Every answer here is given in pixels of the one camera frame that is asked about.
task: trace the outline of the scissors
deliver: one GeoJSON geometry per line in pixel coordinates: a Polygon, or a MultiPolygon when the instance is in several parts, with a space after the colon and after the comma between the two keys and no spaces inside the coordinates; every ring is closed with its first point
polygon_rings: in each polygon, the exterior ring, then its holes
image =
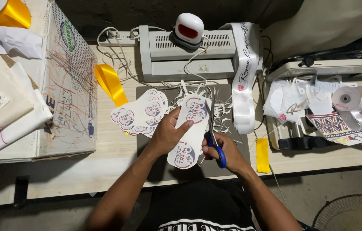
{"type": "Polygon", "coordinates": [[[212,105],[211,105],[211,109],[208,106],[207,101],[205,101],[205,106],[209,112],[209,120],[208,120],[208,125],[209,125],[209,131],[205,133],[205,137],[207,138],[207,143],[209,147],[213,147],[215,148],[215,150],[218,152],[219,155],[219,161],[217,161],[218,166],[220,168],[225,168],[226,167],[226,158],[225,158],[225,154],[224,151],[222,150],[222,148],[218,145],[217,143],[217,139],[215,139],[214,136],[214,129],[213,129],[213,125],[214,125],[214,103],[215,101],[212,100],[212,105]]]}

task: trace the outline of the blue scissors handle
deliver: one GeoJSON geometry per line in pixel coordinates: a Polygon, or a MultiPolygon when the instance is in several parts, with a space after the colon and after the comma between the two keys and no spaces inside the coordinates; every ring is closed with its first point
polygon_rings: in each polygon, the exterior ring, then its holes
{"type": "Polygon", "coordinates": [[[226,167],[226,158],[225,158],[224,151],[222,150],[222,148],[220,146],[213,145],[213,140],[212,140],[212,137],[211,137],[211,134],[209,131],[205,133],[205,136],[207,138],[208,146],[215,148],[215,150],[218,152],[218,155],[219,155],[219,161],[217,161],[218,166],[222,169],[225,168],[226,167]]]}

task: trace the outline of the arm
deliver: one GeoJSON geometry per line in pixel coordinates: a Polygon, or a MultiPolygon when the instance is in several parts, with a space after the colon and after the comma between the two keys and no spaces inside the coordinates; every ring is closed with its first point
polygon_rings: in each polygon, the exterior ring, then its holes
{"type": "Polygon", "coordinates": [[[144,185],[155,161],[171,151],[194,124],[189,120],[175,129],[180,108],[174,109],[158,124],[141,155],[109,188],[86,222],[86,230],[120,230],[144,185]]]}
{"type": "MultiPolygon", "coordinates": [[[[217,133],[215,133],[215,138],[224,151],[226,168],[238,176],[245,192],[251,195],[252,204],[255,206],[255,217],[260,225],[266,226],[266,228],[262,227],[262,230],[302,231],[297,220],[259,178],[232,139],[217,133]]],[[[218,152],[206,146],[206,139],[202,145],[205,159],[209,156],[219,159],[218,152]]]]}

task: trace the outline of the gray cutting mat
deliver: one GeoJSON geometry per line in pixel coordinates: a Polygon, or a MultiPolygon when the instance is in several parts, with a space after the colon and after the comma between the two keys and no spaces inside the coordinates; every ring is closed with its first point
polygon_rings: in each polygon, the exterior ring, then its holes
{"type": "MultiPolygon", "coordinates": [[[[230,84],[217,84],[217,85],[211,85],[215,87],[217,91],[216,99],[220,100],[222,102],[228,101],[228,99],[231,96],[231,85],[230,84]]],[[[151,87],[137,87],[137,98],[141,97],[141,95],[146,92],[148,89],[151,89],[151,87]]],[[[187,87],[187,90],[193,90],[194,87],[187,87]]],[[[168,98],[168,100],[171,100],[171,98],[175,98],[179,95],[180,89],[173,89],[173,90],[160,90],[162,91],[168,98]]],[[[232,119],[232,111],[228,114],[226,114],[226,118],[232,119]]],[[[229,135],[232,139],[237,141],[242,141],[243,144],[237,143],[237,146],[241,153],[245,153],[245,159],[250,162],[250,154],[248,150],[248,139],[246,135],[240,135],[234,128],[234,125],[232,124],[232,121],[228,121],[226,126],[229,126],[229,130],[231,131],[231,134],[229,132],[223,133],[226,135],[229,135]]],[[[143,134],[137,135],[137,152],[138,155],[141,154],[142,150],[144,150],[145,146],[148,144],[150,138],[147,138],[143,134]]],[[[204,155],[200,155],[198,158],[198,163],[202,161],[204,158],[204,155]]],[[[161,156],[154,166],[151,169],[150,174],[147,177],[147,180],[150,182],[157,182],[157,181],[170,181],[170,180],[191,180],[191,179],[197,179],[197,178],[203,178],[203,177],[215,177],[215,176],[230,176],[233,175],[228,171],[227,169],[220,169],[217,165],[217,163],[212,160],[204,160],[204,162],[200,165],[198,164],[194,165],[193,167],[189,169],[179,169],[176,168],[167,162],[167,155],[161,156]]]]}

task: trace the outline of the wooden table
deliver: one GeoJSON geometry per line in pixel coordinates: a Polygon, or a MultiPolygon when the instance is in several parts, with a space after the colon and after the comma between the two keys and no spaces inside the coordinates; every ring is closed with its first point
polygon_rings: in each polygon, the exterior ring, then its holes
{"type": "MultiPolygon", "coordinates": [[[[102,54],[91,46],[98,57],[102,54]]],[[[141,60],[139,48],[125,47],[132,65],[133,74],[141,73],[141,60]]],[[[119,76],[125,77],[125,71],[119,76]]],[[[129,101],[136,100],[136,87],[143,86],[133,79],[129,79],[123,88],[129,101]]],[[[255,87],[254,100],[259,101],[259,88],[255,87]]],[[[30,176],[27,199],[58,197],[65,195],[83,194],[106,191],[122,174],[123,171],[137,156],[136,137],[126,135],[111,121],[110,113],[115,104],[108,95],[98,87],[98,121],[97,121],[97,150],[90,155],[77,155],[58,160],[37,161],[34,163],[21,163],[7,166],[0,178],[5,182],[0,186],[0,204],[13,203],[14,182],[16,176],[30,176]]],[[[257,127],[262,119],[262,103],[256,107],[257,127]]],[[[258,137],[267,134],[266,125],[256,130],[258,137]]],[[[253,145],[255,134],[247,135],[250,148],[251,166],[256,169],[256,148],[253,145]]],[[[335,169],[350,166],[362,166],[362,144],[356,146],[332,146],[311,151],[272,151],[269,150],[269,162],[276,174],[315,171],[322,169],[335,169]]],[[[236,176],[215,177],[216,179],[234,178],[236,176]]],[[[176,184],[177,181],[146,182],[144,187],[176,184]]]]}

